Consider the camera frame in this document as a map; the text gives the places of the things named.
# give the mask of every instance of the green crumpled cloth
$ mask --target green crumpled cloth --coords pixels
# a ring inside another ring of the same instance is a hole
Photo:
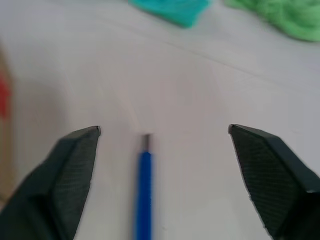
[[[320,0],[225,0],[225,3],[257,12],[293,38],[320,41]]]

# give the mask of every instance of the brown cardboard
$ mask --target brown cardboard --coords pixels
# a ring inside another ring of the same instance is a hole
[[[0,75],[9,89],[7,98],[7,114],[0,117],[0,201],[7,199],[14,189],[14,163],[12,154],[12,96],[13,80],[5,60],[4,53],[0,50]]]

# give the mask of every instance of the blue pen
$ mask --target blue pen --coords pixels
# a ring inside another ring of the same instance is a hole
[[[152,238],[152,155],[150,134],[143,136],[143,150],[138,159],[135,240]]]

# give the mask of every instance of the teal object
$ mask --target teal object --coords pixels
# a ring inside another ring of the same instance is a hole
[[[181,27],[189,28],[209,5],[208,0],[130,0],[138,8]]]

